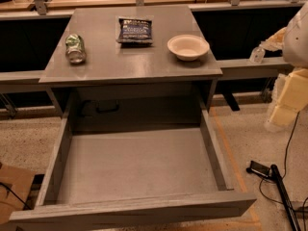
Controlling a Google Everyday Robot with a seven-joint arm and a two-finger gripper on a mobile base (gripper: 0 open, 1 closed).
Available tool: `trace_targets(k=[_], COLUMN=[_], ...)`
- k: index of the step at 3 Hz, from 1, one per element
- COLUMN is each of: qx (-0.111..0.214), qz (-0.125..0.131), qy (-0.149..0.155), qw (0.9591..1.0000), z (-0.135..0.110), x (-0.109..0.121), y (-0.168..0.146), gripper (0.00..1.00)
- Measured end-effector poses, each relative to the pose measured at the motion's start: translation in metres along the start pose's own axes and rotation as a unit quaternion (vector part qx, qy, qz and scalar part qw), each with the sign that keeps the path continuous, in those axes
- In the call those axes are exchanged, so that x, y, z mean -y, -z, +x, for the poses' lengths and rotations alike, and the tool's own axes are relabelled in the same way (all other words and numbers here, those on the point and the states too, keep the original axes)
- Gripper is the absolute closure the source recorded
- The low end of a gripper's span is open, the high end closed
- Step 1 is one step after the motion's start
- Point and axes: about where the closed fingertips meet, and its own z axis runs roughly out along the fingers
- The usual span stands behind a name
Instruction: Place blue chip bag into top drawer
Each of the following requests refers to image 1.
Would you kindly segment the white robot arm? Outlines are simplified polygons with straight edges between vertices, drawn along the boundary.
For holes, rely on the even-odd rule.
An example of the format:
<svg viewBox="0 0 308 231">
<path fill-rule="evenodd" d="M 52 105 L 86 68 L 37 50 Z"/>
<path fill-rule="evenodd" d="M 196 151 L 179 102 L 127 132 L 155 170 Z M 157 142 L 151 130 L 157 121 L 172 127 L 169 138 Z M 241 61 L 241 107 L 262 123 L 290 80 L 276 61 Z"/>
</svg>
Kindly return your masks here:
<svg viewBox="0 0 308 231">
<path fill-rule="evenodd" d="M 269 113 L 269 123 L 286 127 L 308 105 L 308 2 L 286 27 L 262 41 L 261 47 L 269 51 L 281 49 L 284 61 L 294 67 Z"/>
</svg>

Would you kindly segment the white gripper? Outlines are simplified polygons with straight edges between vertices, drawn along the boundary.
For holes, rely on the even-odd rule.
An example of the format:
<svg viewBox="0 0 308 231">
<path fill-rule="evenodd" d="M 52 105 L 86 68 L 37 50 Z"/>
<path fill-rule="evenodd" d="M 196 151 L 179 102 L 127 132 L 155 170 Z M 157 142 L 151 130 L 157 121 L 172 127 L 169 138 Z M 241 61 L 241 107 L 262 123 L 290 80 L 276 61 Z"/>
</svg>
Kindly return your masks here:
<svg viewBox="0 0 308 231">
<path fill-rule="evenodd" d="M 281 50 L 286 28 L 260 43 L 268 51 Z M 278 97 L 269 116 L 269 123 L 286 127 L 292 123 L 296 115 L 308 105 L 308 69 L 298 68 L 279 80 Z"/>
</svg>

